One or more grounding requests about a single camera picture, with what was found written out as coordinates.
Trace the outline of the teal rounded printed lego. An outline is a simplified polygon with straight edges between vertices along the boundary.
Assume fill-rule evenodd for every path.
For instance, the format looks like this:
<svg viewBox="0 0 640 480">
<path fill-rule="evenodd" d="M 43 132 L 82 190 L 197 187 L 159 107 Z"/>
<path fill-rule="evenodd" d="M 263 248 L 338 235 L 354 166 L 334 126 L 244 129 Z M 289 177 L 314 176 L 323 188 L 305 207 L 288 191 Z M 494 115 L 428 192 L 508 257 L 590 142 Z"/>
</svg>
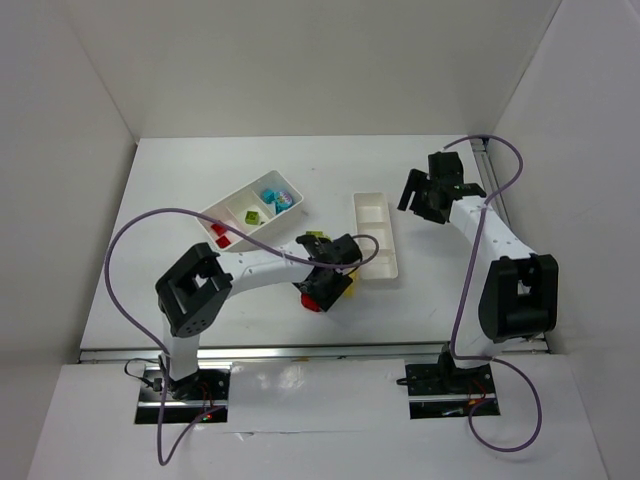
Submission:
<svg viewBox="0 0 640 480">
<path fill-rule="evenodd" d="M 292 206 L 295 205 L 295 200 L 288 191 L 279 190 L 279 191 L 275 191 L 275 193 L 276 193 L 275 202 L 278 204 L 279 214 L 290 209 Z"/>
</svg>

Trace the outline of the small green lego brick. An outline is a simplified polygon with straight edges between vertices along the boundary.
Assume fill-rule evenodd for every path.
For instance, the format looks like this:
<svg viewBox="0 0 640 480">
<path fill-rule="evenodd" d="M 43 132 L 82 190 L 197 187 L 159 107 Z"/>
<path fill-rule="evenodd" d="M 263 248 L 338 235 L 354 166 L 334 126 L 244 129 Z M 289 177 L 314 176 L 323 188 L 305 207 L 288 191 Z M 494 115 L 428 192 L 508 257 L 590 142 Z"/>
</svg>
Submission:
<svg viewBox="0 0 640 480">
<path fill-rule="evenodd" d="M 261 224 L 261 217 L 257 211 L 248 210 L 245 214 L 244 221 L 248 225 L 257 226 Z"/>
</svg>

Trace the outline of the small teal lego brick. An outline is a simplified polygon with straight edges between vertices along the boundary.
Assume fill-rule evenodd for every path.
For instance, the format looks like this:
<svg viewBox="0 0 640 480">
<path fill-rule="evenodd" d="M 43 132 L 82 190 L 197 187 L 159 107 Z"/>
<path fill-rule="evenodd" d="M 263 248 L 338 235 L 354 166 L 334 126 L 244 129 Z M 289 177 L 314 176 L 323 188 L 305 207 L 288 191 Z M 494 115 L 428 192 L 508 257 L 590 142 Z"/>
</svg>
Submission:
<svg viewBox="0 0 640 480">
<path fill-rule="evenodd" d="M 265 189 L 260 195 L 262 201 L 266 204 L 274 203 L 276 200 L 276 193 L 271 189 Z"/>
</svg>

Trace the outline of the red long lego brick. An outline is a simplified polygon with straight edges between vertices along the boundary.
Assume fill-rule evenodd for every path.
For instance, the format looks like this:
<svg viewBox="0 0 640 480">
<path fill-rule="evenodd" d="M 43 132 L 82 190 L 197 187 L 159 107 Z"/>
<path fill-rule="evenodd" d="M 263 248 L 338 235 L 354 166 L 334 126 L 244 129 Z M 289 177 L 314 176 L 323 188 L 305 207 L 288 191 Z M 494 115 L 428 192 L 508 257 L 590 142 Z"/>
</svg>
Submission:
<svg viewBox="0 0 640 480">
<path fill-rule="evenodd" d="M 215 240 L 215 243 L 220 249 L 225 249 L 231 244 L 231 241 L 226 235 L 222 235 Z"/>
</svg>

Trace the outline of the small red lego brick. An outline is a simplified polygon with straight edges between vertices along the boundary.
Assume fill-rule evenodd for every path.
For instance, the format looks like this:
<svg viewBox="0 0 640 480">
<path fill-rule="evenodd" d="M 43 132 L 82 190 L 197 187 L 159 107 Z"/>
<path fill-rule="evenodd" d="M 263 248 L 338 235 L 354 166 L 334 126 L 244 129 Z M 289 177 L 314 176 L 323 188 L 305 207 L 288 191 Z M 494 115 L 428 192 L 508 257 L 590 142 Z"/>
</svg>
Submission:
<svg viewBox="0 0 640 480">
<path fill-rule="evenodd" d="M 218 225 L 218 224 L 212 224 L 211 225 L 211 230 L 218 236 L 224 236 L 227 232 L 227 229 L 222 226 L 222 225 Z"/>
</svg>

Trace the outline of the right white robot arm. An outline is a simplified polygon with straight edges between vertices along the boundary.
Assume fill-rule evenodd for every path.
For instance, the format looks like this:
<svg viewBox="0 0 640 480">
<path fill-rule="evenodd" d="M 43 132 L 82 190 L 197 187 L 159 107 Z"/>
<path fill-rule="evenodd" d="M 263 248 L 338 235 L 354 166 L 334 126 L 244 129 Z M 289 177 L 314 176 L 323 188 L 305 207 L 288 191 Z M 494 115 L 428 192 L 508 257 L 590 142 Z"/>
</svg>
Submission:
<svg viewBox="0 0 640 480">
<path fill-rule="evenodd" d="M 517 343 L 555 328 L 559 265 L 517 238 L 486 200 L 464 179 L 455 152 L 429 155 L 427 171 L 410 171 L 398 208 L 434 223 L 450 224 L 471 244 L 471 272 L 451 340 L 436 367 L 420 379 L 444 393 L 466 392 L 488 363 Z"/>
</svg>

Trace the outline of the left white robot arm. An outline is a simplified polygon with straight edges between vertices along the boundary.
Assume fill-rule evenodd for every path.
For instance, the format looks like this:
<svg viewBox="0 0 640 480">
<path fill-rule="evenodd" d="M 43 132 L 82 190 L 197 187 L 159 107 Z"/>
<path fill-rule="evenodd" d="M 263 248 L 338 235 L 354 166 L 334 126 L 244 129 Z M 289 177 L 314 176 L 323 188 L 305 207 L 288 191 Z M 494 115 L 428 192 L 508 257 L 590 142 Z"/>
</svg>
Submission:
<svg viewBox="0 0 640 480">
<path fill-rule="evenodd" d="M 166 320 L 168 355 L 163 371 L 171 396 L 183 400 L 197 391 L 202 382 L 197 360 L 200 335 L 229 298 L 291 284 L 315 310 L 326 312 L 351 286 L 348 272 L 362 260 L 360 247 L 349 234 L 335 240 L 301 235 L 280 247 L 236 253 L 218 253 L 207 243 L 192 246 L 155 285 Z"/>
</svg>

